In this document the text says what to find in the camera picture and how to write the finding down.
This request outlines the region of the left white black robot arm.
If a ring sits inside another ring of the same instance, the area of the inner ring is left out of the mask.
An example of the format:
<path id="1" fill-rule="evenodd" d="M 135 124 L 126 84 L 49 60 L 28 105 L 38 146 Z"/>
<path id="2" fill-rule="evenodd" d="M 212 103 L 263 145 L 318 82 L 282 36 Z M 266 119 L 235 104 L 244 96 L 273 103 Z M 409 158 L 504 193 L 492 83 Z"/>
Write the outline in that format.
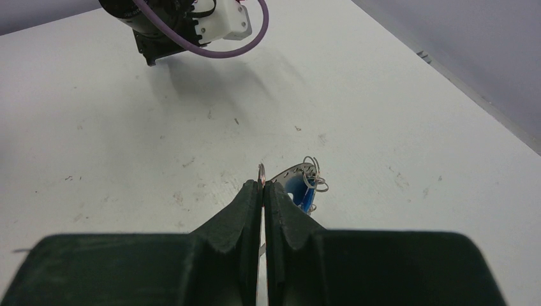
<path id="1" fill-rule="evenodd" d="M 148 66 L 156 60 L 184 52 L 186 49 L 163 34 L 130 0 L 100 0 L 102 8 L 111 16 L 131 27 L 140 54 Z M 193 1 L 146 1 L 146 4 L 167 26 L 190 43 L 200 46 L 200 35 L 196 33 L 198 22 L 189 12 L 195 9 Z"/>

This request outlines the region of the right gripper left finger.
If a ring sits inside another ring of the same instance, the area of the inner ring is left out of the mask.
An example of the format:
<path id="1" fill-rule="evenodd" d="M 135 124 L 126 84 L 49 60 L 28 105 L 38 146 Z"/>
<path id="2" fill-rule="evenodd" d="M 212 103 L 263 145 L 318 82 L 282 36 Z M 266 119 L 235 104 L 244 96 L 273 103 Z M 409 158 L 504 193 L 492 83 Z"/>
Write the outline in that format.
<path id="1" fill-rule="evenodd" d="M 39 241 L 3 305 L 255 305 L 262 185 L 190 233 L 86 233 Z"/>

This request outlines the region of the round metal keyring disc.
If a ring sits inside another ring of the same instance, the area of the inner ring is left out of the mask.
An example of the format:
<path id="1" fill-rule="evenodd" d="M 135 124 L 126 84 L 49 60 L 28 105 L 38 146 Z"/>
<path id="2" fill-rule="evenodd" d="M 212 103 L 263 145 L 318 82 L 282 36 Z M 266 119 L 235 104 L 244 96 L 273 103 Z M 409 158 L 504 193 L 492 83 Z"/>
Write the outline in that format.
<path id="1" fill-rule="evenodd" d="M 263 163 L 258 165 L 258 183 L 264 187 L 267 182 L 281 184 L 296 207 L 311 215 L 317 209 L 313 203 L 316 193 L 325 193 L 329 185 L 321 176 L 320 164 L 316 157 L 305 156 L 301 163 L 295 164 L 272 178 L 265 176 Z"/>

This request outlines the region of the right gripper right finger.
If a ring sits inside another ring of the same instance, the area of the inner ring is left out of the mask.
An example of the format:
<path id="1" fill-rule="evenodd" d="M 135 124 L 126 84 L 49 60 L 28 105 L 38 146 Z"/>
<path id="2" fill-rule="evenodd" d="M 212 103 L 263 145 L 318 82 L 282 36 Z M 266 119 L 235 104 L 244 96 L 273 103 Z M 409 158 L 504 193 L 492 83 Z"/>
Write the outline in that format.
<path id="1" fill-rule="evenodd" d="M 263 190 L 270 305 L 504 305 L 478 247 L 440 231 L 326 229 Z"/>

